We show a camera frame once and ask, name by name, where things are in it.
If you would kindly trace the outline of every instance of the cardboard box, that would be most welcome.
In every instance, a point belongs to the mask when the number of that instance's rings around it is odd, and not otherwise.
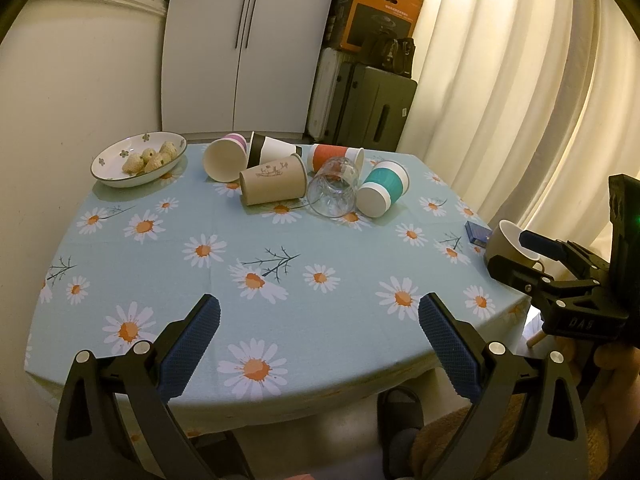
[[[424,0],[337,0],[330,46],[358,52],[369,32],[389,29],[397,38],[414,33]]]

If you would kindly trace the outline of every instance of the curtain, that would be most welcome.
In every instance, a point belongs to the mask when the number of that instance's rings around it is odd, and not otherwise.
[[[610,174],[640,171],[640,43],[613,0],[425,0],[398,151],[479,215],[607,256]]]

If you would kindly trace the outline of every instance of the blue gripper pad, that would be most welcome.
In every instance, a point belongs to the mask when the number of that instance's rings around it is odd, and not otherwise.
[[[420,300],[418,320],[456,393],[475,404],[482,393],[480,363],[460,335],[457,321],[433,293]]]
[[[220,303],[211,296],[182,330],[160,363],[157,391],[165,404],[182,395],[220,326]]]
[[[519,240],[523,247],[526,247],[531,251],[544,254],[547,258],[551,258],[556,262],[564,261],[564,247],[551,238],[539,235],[533,231],[523,231],[520,233]]]

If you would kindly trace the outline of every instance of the white bowl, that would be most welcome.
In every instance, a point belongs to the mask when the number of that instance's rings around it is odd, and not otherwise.
[[[163,142],[172,142],[178,149],[178,155],[161,168],[131,176],[122,171],[122,165],[131,153],[140,153],[147,148],[153,148],[156,152]],[[91,174],[101,183],[111,187],[134,187],[151,182],[170,171],[177,163],[184,150],[187,149],[187,141],[183,136],[170,132],[149,132],[136,135],[128,139],[120,140],[109,146],[91,163]]]

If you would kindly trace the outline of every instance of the white wall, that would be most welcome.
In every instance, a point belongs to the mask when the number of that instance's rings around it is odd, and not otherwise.
[[[0,416],[44,478],[55,413],[22,370],[31,316],[94,156],[159,129],[163,34],[141,10],[31,0],[0,44]]]

